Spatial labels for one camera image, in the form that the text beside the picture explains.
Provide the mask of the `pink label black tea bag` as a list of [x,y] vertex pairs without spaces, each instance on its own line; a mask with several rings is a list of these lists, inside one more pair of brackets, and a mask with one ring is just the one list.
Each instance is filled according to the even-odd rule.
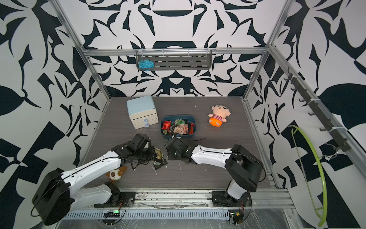
[[185,135],[189,133],[189,126],[188,124],[180,124],[177,125],[174,129],[173,129],[174,133],[180,134],[180,135]]

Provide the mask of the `small red tea bag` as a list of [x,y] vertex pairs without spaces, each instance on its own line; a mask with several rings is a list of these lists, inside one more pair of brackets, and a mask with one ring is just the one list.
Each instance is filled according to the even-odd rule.
[[172,122],[169,120],[163,121],[162,130],[170,130]]

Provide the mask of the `yellow label black tea bag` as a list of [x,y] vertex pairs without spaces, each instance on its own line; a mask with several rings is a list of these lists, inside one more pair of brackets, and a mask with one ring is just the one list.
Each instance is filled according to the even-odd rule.
[[155,170],[158,170],[168,164],[167,160],[164,157],[162,150],[155,148],[156,157],[153,160],[153,167]]

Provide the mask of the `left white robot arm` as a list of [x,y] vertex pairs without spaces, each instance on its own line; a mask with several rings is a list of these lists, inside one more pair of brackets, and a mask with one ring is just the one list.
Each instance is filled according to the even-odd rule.
[[75,209],[94,205],[115,207],[121,203],[120,191],[112,182],[95,188],[84,189],[84,186],[108,172],[119,170],[125,164],[146,164],[156,156],[150,138],[145,134],[136,134],[131,141],[78,168],[49,172],[32,199],[33,208],[44,225],[50,226]]

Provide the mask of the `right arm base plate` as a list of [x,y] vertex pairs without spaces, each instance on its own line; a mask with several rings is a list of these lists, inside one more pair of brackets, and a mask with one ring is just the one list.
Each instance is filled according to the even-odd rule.
[[214,207],[250,207],[252,199],[249,192],[245,192],[240,199],[235,199],[226,191],[213,191],[212,203]]

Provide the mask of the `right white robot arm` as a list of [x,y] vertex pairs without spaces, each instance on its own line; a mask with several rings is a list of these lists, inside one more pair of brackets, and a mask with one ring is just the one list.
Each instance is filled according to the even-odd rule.
[[195,141],[173,137],[166,141],[165,147],[169,160],[225,169],[232,178],[224,193],[226,205],[233,205],[256,192],[258,184],[263,181],[261,176],[266,174],[263,163],[241,145],[226,149],[208,148]]

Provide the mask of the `teal plastic storage box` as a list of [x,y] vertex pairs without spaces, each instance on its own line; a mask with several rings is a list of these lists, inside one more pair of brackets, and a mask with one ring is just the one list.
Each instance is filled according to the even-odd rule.
[[[171,128],[170,130],[162,130],[162,126],[163,126],[163,121],[165,120],[169,120],[172,122],[171,124]],[[194,128],[194,134],[189,135],[189,134],[185,134],[185,135],[180,135],[177,133],[173,132],[173,129],[180,124],[188,124],[189,123],[195,123],[195,128]],[[170,139],[172,137],[182,137],[182,138],[192,138],[195,133],[196,133],[196,121],[195,118],[191,115],[170,115],[170,116],[166,116],[162,119],[161,123],[160,123],[160,132],[161,135],[165,138],[165,139]]]

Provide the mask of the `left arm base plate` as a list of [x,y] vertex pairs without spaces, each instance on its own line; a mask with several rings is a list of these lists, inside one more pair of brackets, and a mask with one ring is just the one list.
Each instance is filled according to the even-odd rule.
[[95,208],[117,208],[121,204],[127,206],[134,203],[136,192],[122,191],[120,193],[113,193],[112,196],[103,204],[95,204]]

